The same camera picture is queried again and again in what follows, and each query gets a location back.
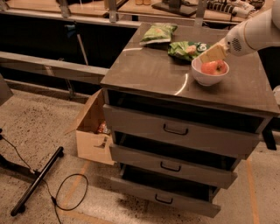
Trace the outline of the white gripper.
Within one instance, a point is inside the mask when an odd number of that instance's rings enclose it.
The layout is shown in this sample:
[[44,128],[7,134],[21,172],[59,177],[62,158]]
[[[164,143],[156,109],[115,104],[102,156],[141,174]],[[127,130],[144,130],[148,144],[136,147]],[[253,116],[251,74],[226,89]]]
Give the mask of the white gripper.
[[223,60],[227,52],[234,56],[243,56],[256,51],[256,28],[248,25],[237,25],[232,28],[223,40],[223,44],[215,44],[204,51],[200,56],[202,63]]

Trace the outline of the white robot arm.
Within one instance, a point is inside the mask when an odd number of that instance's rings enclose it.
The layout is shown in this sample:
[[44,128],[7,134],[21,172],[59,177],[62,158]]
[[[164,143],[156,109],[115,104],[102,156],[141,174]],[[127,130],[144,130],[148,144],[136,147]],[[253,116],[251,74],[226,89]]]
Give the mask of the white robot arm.
[[244,56],[272,46],[280,46],[280,0],[274,0],[269,10],[232,28],[199,59],[202,63],[224,60],[229,54]]

